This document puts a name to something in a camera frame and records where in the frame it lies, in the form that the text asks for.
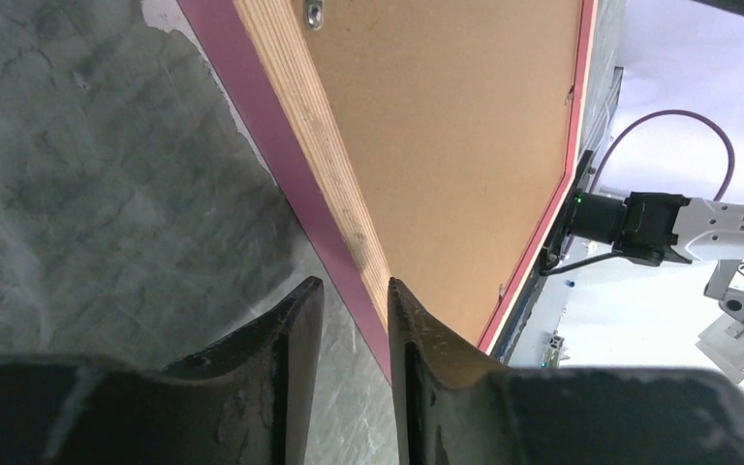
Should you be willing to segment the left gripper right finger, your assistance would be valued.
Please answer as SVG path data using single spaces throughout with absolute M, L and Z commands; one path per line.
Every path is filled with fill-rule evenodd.
M 515 369 L 387 292 L 403 464 L 744 464 L 744 394 L 700 369 Z

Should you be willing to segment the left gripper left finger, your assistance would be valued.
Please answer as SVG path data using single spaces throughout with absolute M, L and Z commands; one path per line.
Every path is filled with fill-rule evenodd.
M 300 464 L 325 308 L 304 279 L 157 371 L 105 356 L 0 356 L 0 464 Z

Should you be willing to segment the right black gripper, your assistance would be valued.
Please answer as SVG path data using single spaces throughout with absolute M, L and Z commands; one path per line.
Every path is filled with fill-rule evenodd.
M 539 254 L 539 270 L 554 269 L 566 257 L 566 250 L 571 241 L 571 236 L 568 233 L 572 215 L 570 209 L 578 192 L 585 190 L 586 186 L 590 183 L 592 177 L 591 171 L 593 169 L 592 162 L 594 159 L 594 150 L 584 150 L 578 159 L 574 180 L 566 191 L 561 208 L 555 216 L 550 232 L 542 244 Z

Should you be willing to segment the pink wooden picture frame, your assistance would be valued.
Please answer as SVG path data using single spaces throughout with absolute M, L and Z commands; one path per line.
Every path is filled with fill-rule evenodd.
M 352 251 L 364 206 L 326 92 L 303 36 L 323 24 L 326 1 L 184 1 L 186 15 L 213 69 L 223 81 L 270 172 L 351 312 L 381 369 L 389 369 L 387 293 L 379 301 Z M 578 126 L 571 176 L 542 230 L 535 254 L 517 273 L 515 289 L 502 297 L 490 352 L 537 260 L 543 241 L 575 177 L 583 100 L 593 30 L 586 39 L 587 63 L 578 99 Z

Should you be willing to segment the brown backing board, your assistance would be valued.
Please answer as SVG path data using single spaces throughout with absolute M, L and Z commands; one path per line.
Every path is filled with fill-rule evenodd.
M 352 251 L 487 347 L 571 176 L 592 1 L 326 1 L 304 39 L 364 206 Z

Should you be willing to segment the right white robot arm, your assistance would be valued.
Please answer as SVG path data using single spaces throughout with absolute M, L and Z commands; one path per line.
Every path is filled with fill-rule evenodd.
M 744 205 L 677 194 L 632 192 L 625 199 L 590 192 L 594 153 L 586 150 L 549 236 L 538 267 L 565 271 L 561 261 L 572 240 L 609 246 L 612 258 L 659 266 L 717 260 L 744 261 Z

